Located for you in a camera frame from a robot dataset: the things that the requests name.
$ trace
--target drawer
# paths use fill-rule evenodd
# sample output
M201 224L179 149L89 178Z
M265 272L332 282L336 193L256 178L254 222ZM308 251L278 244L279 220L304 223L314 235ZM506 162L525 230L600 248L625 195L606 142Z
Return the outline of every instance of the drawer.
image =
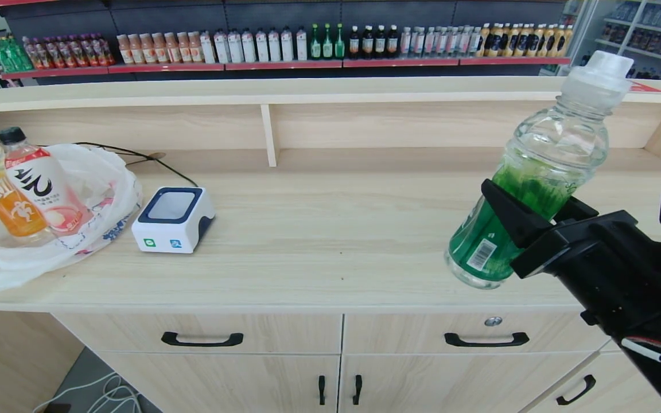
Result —
M92 350L338 354L341 316L53 314Z
M344 331L344 353L595 351L609 340L574 311L347 314Z

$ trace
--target barcode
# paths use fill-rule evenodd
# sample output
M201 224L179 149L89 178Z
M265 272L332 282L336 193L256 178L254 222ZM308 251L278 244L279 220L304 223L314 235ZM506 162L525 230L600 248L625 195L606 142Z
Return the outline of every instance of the barcode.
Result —
M491 258L491 254L496 250L496 244L492 241L486 240L484 238L481 240L481 243L476 248L475 252L466 262L469 267L473 267L476 270L483 271L483 266L486 265L486 262Z

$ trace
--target floor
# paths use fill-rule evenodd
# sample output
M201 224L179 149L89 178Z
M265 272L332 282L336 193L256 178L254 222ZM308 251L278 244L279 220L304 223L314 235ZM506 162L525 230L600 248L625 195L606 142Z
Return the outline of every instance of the floor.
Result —
M84 348L83 352L76 360L76 363L73 364L73 368L68 372L63 383L60 384L60 389L58 389L55 394L58 395L71 387L88 384L111 372L112 369L107 366L102 359L98 358L97 355L92 353L91 350L88 350L88 348ZM70 404L71 410L69 413L112 413L113 408L115 408L119 402L107 402L107 404L101 408L95 408L90 411L87 410L103 395L103 385L105 382L106 380L84 389L71 390L70 392L65 393L63 397L55 400L53 404ZM115 386L115 382L115 380L112 381L112 385L110 385L108 389L112 389ZM126 390L119 391L117 397L124 395L129 395L129 393ZM161 413L157 407L152 405L152 403L144 397L139 397L139 405L142 408L142 413ZM134 411L137 411L134 410L134 403L126 402L124 405L121 405L118 410L113 411L113 413L133 413Z

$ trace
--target dark wall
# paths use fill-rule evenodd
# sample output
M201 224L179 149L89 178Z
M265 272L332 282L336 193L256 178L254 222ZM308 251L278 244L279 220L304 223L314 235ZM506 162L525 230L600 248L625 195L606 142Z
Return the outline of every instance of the dark wall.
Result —
M335 0L281 2L273 0L60 0L1 8L17 39L100 32L118 50L117 34L185 32L218 28L252 31L271 26L281 29L312 23L344 25L396 24L403 26L480 26L484 23L556 23L563 2L469 1L444 2ZM67 76L37 79L39 84L89 81L173 80L173 79L264 79L276 77L336 76L536 76L537 65L448 66L427 68L339 68L323 70L223 71L128 73L103 76Z

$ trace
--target counter top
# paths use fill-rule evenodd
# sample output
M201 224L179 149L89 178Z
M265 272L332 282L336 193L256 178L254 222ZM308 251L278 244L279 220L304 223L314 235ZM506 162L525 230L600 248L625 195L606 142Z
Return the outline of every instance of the counter top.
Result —
M480 196L501 149L172 152L164 159L207 188L217 219L197 251L142 253L131 232L78 264L0 292L16 311L457 311L572 306L558 280L513 276L501 288L459 282L442 252ZM133 166L150 196L185 185L159 165ZM661 159L611 151L577 195L627 209L661 240Z
M553 101L564 77L466 76L117 81L0 89L0 112L82 107ZM661 80L637 79L661 90ZM624 102L661 104L661 92Z

